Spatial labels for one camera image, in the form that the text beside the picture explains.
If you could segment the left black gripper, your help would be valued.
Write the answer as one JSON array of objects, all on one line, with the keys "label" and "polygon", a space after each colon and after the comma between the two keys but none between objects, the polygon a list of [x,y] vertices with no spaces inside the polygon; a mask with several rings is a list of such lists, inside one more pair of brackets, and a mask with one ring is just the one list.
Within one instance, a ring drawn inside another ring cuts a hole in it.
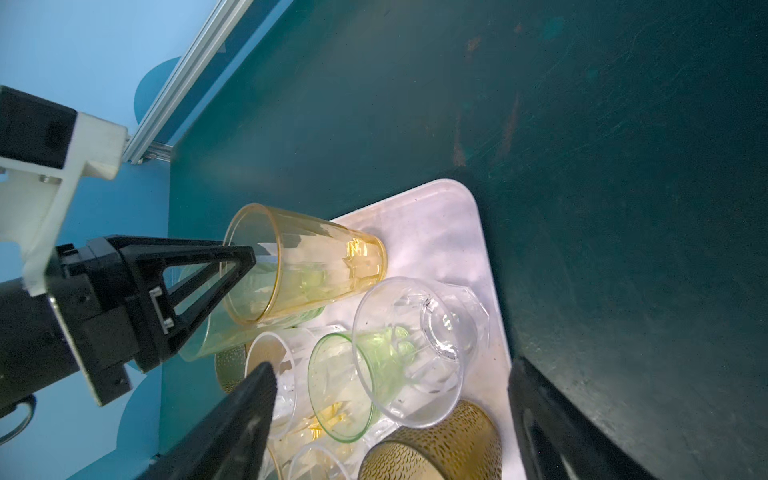
[{"label": "left black gripper", "polygon": [[57,246],[48,300],[96,403],[131,390],[127,363],[147,372],[176,355],[256,264],[252,247],[216,241],[110,236]]}]

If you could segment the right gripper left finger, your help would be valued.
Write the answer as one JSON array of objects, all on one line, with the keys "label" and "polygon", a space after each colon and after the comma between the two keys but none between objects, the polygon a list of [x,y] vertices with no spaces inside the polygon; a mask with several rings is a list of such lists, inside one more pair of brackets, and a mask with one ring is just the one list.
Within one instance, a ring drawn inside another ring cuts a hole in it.
[{"label": "right gripper left finger", "polygon": [[259,364],[141,479],[256,479],[277,394],[268,362]]}]

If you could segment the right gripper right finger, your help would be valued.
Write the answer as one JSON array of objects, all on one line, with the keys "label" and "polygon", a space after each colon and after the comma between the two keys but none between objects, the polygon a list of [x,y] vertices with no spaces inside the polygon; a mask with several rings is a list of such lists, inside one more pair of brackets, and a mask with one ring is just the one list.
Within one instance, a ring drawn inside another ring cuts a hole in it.
[{"label": "right gripper right finger", "polygon": [[651,479],[528,359],[513,360],[508,396],[528,479]]}]

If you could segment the tall green glass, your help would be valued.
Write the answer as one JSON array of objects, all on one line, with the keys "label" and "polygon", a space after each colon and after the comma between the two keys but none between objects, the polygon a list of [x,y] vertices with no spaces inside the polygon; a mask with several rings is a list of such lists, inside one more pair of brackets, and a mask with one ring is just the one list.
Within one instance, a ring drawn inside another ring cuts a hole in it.
[{"label": "tall green glass", "polygon": [[[314,302],[323,297],[323,288],[327,286],[327,273],[321,270],[301,269],[286,273],[287,284],[296,287],[309,301]],[[253,268],[231,292],[232,308],[246,314],[253,308],[268,303],[271,283],[276,277],[274,264],[262,264]],[[221,301],[207,319],[195,331],[192,338],[182,347],[180,355],[191,362],[220,351],[243,345],[263,331],[295,327],[308,322],[323,312],[321,306],[302,310],[288,316],[273,318],[267,321],[238,323],[229,315],[227,303]]]}]

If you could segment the dark amber dimpled glass back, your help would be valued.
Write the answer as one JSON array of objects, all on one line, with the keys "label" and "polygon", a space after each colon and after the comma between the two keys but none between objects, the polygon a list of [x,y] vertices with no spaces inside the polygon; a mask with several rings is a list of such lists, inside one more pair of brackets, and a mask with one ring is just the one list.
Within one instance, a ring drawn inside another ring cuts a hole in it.
[{"label": "dark amber dimpled glass back", "polygon": [[214,355],[214,369],[221,390],[231,393],[245,377],[246,345],[223,350]]}]

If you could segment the dark amber dimpled glass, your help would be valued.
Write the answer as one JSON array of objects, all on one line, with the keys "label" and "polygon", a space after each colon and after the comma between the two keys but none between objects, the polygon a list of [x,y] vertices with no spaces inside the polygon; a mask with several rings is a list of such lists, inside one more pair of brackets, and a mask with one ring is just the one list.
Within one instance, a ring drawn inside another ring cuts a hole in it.
[{"label": "dark amber dimpled glass", "polygon": [[231,393],[245,377],[246,345],[223,350],[214,355],[214,369],[221,390]]},{"label": "dark amber dimpled glass", "polygon": [[500,434],[487,413],[467,400],[440,423],[400,427],[374,445],[360,465],[360,479],[500,479]]}]

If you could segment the dark amber dimpled glass front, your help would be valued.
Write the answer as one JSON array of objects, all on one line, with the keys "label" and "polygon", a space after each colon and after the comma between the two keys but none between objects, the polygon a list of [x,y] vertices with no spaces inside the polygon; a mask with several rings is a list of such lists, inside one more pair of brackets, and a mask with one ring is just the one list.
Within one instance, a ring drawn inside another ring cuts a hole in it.
[{"label": "dark amber dimpled glass front", "polygon": [[487,413],[467,400],[440,423],[400,427],[374,445],[360,465],[360,479],[500,479],[500,434]]}]

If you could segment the clear faceted glass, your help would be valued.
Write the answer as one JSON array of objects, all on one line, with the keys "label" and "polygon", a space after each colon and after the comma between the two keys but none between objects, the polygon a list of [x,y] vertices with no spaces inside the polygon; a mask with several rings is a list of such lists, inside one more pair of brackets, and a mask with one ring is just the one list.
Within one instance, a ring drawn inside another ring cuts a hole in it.
[{"label": "clear faceted glass", "polygon": [[290,480],[356,479],[363,455],[364,453],[356,444],[310,443],[294,455],[288,478]]},{"label": "clear faceted glass", "polygon": [[357,306],[351,344],[372,405],[411,428],[441,422],[489,343],[489,323],[488,311],[467,286],[393,277],[371,288]]}]

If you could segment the small green glass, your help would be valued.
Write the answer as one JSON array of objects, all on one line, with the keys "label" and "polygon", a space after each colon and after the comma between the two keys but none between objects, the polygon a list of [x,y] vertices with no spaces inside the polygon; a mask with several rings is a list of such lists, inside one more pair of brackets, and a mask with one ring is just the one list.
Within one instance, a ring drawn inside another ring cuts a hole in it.
[{"label": "small green glass", "polygon": [[386,404],[402,390],[405,367],[415,358],[410,332],[389,327],[363,333],[323,336],[310,355],[307,388],[313,413],[334,440],[354,443],[381,417]]}]

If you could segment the tall amber glass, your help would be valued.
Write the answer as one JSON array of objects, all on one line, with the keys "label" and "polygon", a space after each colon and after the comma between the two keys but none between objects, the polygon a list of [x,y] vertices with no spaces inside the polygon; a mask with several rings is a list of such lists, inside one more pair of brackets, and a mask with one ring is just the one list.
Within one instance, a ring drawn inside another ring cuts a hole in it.
[{"label": "tall amber glass", "polygon": [[226,246],[249,246],[256,264],[223,299],[241,325],[305,322],[319,309],[370,289],[387,273],[376,236],[295,212],[248,204],[233,217]]}]

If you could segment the lilac plastic tray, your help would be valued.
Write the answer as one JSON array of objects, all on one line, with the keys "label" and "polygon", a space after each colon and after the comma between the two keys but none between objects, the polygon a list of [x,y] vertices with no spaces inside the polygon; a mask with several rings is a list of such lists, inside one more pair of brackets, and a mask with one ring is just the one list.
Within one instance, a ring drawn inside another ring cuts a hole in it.
[{"label": "lilac plastic tray", "polygon": [[473,361],[463,398],[494,421],[502,446],[502,477],[522,479],[514,431],[507,341],[476,201],[458,181],[439,179],[336,218],[383,241],[389,277],[436,280],[470,288],[489,314],[488,345]]}]

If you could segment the short orange glass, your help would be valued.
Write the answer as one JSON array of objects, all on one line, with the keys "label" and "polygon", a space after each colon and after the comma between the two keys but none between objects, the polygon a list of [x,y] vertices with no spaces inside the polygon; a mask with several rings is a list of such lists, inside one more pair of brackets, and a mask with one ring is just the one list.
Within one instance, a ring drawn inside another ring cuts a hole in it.
[{"label": "short orange glass", "polygon": [[315,420],[305,420],[282,438],[269,440],[257,478],[289,479],[289,468],[294,455],[305,445],[314,442],[330,444],[338,441],[330,437]]}]

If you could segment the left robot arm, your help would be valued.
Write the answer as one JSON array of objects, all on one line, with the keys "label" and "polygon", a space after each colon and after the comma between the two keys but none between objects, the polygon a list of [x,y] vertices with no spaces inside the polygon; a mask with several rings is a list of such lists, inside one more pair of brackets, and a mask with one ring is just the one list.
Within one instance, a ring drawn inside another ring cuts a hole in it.
[{"label": "left robot arm", "polygon": [[146,373],[176,355],[256,265],[254,249],[216,241],[109,236],[58,246],[40,295],[1,285],[1,414],[34,418],[36,392],[81,371],[104,406],[131,389],[126,364]]}]

